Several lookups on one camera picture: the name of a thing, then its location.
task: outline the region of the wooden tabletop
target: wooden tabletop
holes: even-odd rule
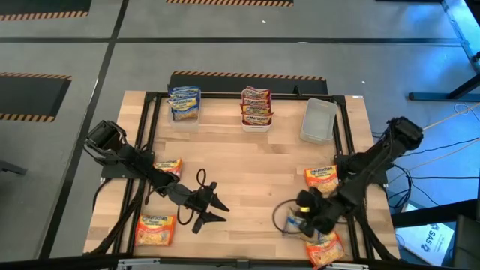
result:
[[[144,96],[144,91],[126,91],[118,116],[117,122],[127,131],[132,144]],[[363,97],[346,96],[346,105],[355,150],[363,152],[374,143]],[[273,100],[275,114],[271,130],[245,133],[240,125],[239,100],[202,99],[199,132],[179,133],[167,121],[168,106],[163,99],[154,138],[155,160],[183,159],[181,183],[191,190],[198,188],[197,171],[205,169],[206,183],[218,183],[218,196],[230,212],[209,208],[227,222],[207,223],[196,235],[191,232],[193,222],[187,226],[177,224],[169,247],[139,246],[135,247],[134,255],[307,260],[305,243],[297,238],[282,237],[272,225],[274,207],[284,200],[295,199],[301,189],[307,188],[303,170],[332,165],[336,154],[333,142],[314,145],[299,139],[305,106],[306,100]],[[340,110],[337,116],[343,150],[347,152]],[[117,221],[125,183],[126,180],[115,179],[100,192],[84,251],[100,244]],[[176,205],[156,195],[151,196],[148,205],[142,206],[142,213],[147,215],[176,215],[176,210]],[[281,226],[286,213],[287,207],[277,213],[276,221]],[[189,211],[182,208],[181,219],[185,221],[188,215]],[[380,241],[399,257],[386,195],[379,187],[370,186],[367,190],[367,215]],[[355,226],[361,256],[366,257],[360,227]],[[351,260],[347,225],[338,224],[335,230],[346,251],[342,260]],[[124,231],[121,251],[126,250],[128,231],[129,227]]]

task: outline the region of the black mat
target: black mat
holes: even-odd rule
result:
[[[270,89],[273,93],[292,94],[295,86],[304,94],[327,95],[327,82],[321,76],[228,73],[177,70],[169,87],[199,86],[203,92],[241,92],[245,86]]]
[[[293,7],[293,0],[166,0],[170,4],[199,5],[253,5],[265,7]]]
[[[0,0],[0,21],[84,17],[92,0]]]
[[[71,77],[42,73],[0,73],[0,120],[52,122]]]

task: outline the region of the gray floor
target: gray floor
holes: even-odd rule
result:
[[[108,37],[121,1],[94,0],[91,16],[41,21],[0,22],[0,37]],[[295,1],[295,7],[227,7],[130,1],[121,37],[315,37],[456,38],[438,4],[358,1]],[[36,255],[59,191],[66,162],[86,111],[105,44],[0,44],[0,71],[73,76],[58,118],[52,124],[0,121],[0,159],[28,167],[24,178],[0,174],[0,261]],[[426,126],[454,113],[455,103],[413,102],[407,93],[449,92],[475,72],[460,46],[161,43],[118,44],[106,75],[92,124],[115,120],[125,90],[165,91],[174,70],[304,74],[327,78],[332,94],[364,95],[373,131],[394,116]],[[477,137],[480,122],[460,115],[425,132],[421,149]],[[404,157],[406,168],[447,153]],[[477,176],[480,144],[414,170],[414,176]],[[91,217],[92,196],[101,168],[82,156],[52,255],[82,253]],[[399,172],[389,171],[390,179]],[[418,180],[440,204],[476,196],[473,180]],[[389,188],[407,186],[404,178]],[[417,190],[411,200],[433,204]]]

